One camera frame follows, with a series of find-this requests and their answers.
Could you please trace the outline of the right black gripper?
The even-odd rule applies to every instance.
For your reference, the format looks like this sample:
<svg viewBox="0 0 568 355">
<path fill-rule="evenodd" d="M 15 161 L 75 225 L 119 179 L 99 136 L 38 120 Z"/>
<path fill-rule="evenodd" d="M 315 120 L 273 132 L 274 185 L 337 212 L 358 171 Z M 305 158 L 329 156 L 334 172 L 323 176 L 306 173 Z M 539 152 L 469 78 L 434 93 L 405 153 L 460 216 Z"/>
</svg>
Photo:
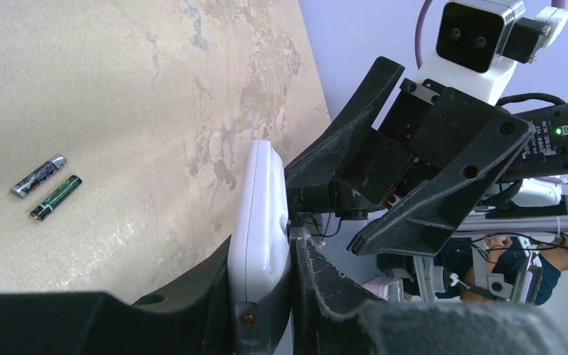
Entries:
<svg viewBox="0 0 568 355">
<path fill-rule="evenodd" d="M 405 67 L 380 56 L 325 131 L 285 168 L 288 210 L 358 219 L 357 255 L 437 255 L 517 157 L 535 127 L 452 87 L 403 81 Z M 379 127 L 388 96 L 399 94 Z"/>
</svg>

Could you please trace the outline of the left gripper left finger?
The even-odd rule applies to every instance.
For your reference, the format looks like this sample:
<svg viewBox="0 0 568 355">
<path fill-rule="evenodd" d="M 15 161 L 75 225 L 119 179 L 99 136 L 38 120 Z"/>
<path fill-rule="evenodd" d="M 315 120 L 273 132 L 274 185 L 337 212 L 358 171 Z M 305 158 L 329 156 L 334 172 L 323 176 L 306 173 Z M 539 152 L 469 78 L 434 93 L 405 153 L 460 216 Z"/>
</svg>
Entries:
<svg viewBox="0 0 568 355">
<path fill-rule="evenodd" d="M 100 291 L 0 294 L 0 354 L 230 354 L 228 250 L 133 304 Z"/>
</svg>

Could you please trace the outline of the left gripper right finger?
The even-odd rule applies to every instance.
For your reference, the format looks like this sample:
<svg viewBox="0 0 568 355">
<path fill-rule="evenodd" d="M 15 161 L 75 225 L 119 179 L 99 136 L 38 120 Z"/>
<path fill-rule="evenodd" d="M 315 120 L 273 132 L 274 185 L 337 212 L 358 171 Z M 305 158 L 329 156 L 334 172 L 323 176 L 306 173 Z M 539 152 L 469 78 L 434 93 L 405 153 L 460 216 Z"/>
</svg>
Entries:
<svg viewBox="0 0 568 355">
<path fill-rule="evenodd" d="M 504 302 L 388 302 L 290 230 L 295 354 L 568 354 L 539 309 Z"/>
</svg>

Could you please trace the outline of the white remote control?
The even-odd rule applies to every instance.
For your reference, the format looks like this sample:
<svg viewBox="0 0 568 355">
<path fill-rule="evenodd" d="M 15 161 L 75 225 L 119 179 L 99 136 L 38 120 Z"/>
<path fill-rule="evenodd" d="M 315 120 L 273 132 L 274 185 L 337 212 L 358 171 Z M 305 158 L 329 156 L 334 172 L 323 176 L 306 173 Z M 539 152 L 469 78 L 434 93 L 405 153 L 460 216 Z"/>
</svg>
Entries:
<svg viewBox="0 0 568 355">
<path fill-rule="evenodd" d="M 227 259 L 236 354 L 273 354 L 291 311 L 288 206 L 281 157 L 256 140 Z"/>
</svg>

